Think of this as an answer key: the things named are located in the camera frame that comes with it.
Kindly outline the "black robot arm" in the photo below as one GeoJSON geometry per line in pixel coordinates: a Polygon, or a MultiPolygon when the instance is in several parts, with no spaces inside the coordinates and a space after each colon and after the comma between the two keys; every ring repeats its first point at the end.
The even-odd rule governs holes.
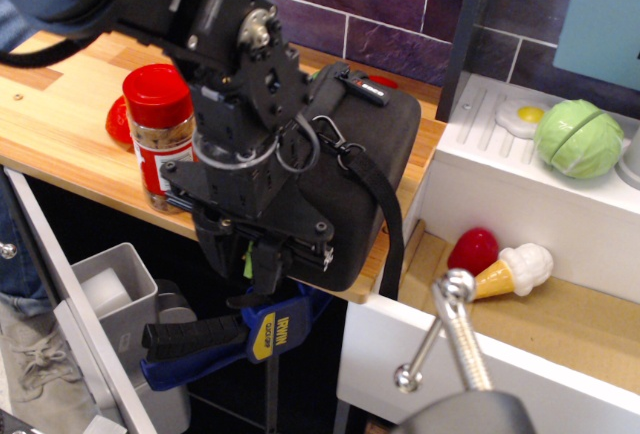
{"type": "Polygon", "coordinates": [[[113,31],[161,48],[190,89],[196,121],[195,160],[161,172],[213,269],[230,275],[250,244],[257,293],[284,277],[320,283],[334,228],[297,185],[321,154],[304,116],[311,79],[269,0],[11,1],[32,26],[62,37],[44,53],[3,55],[14,67],[50,65],[113,31]]]}

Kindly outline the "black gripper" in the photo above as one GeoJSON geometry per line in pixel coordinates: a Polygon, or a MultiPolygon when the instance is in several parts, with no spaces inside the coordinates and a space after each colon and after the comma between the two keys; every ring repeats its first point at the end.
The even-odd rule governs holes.
{"type": "Polygon", "coordinates": [[[218,162],[192,142],[195,161],[168,162],[169,204],[192,215],[199,245],[223,279],[243,279],[249,242],[253,287],[273,294],[296,263],[319,272],[333,259],[331,222],[303,195],[295,176],[279,164],[277,146],[247,167],[218,162]]]}

